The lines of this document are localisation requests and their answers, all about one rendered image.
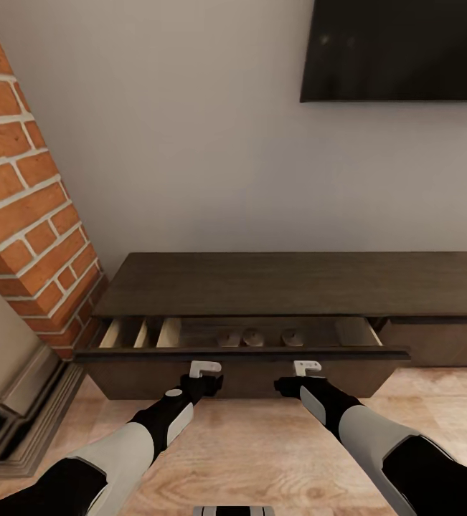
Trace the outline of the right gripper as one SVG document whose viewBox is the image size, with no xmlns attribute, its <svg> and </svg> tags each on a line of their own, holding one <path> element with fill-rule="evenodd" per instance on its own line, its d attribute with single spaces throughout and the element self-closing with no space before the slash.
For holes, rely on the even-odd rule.
<svg viewBox="0 0 467 516">
<path fill-rule="evenodd" d="M 303 376 L 280 377 L 279 380 L 274 382 L 275 389 L 280 391 L 281 395 L 284 397 L 297 397 L 300 399 L 296 388 L 301 379 L 303 379 Z"/>
</svg>

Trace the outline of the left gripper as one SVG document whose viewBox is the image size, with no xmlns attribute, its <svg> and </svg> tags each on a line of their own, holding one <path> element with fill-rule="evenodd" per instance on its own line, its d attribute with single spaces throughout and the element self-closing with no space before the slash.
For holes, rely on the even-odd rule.
<svg viewBox="0 0 467 516">
<path fill-rule="evenodd" d="M 216 376 L 190 378 L 189 374 L 184 374 L 180 378 L 180 386 L 192 384 L 198 391 L 198 401 L 200 401 L 203 396 L 214 397 L 217 390 L 221 389 L 223 380 L 224 375 L 216 379 Z"/>
</svg>

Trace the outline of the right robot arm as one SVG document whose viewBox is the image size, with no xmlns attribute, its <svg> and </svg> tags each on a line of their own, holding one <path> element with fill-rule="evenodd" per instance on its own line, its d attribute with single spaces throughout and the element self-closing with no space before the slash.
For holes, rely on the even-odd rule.
<svg viewBox="0 0 467 516">
<path fill-rule="evenodd" d="M 343 444 L 398 516 L 467 516 L 467 467 L 432 437 L 398 424 L 349 396 L 318 372 L 316 360 L 295 360 L 294 377 L 275 389 L 297 397 Z"/>
</svg>

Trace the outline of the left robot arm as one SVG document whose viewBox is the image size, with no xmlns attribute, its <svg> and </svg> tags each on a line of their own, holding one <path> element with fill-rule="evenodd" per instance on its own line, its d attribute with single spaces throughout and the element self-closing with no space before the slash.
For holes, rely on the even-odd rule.
<svg viewBox="0 0 467 516">
<path fill-rule="evenodd" d="M 193 407 L 214 397 L 224 375 L 218 362 L 192 361 L 180 386 L 127 424 L 71 451 L 31 487 L 0 500 L 0 516 L 116 516 L 152 462 L 189 425 Z"/>
</svg>

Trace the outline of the pillar candle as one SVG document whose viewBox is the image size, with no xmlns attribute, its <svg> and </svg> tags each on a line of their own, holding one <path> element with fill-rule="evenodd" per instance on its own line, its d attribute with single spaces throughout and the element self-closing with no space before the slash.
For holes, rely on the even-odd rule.
<svg viewBox="0 0 467 516">
<path fill-rule="evenodd" d="M 233 330 L 225 330 L 217 337 L 217 347 L 240 347 L 239 335 Z"/>
<path fill-rule="evenodd" d="M 279 346 L 303 346 L 303 335 L 297 329 L 286 329 L 281 333 Z"/>
<path fill-rule="evenodd" d="M 248 328 L 242 334 L 242 347 L 263 347 L 265 342 L 265 336 L 260 329 Z"/>
</svg>

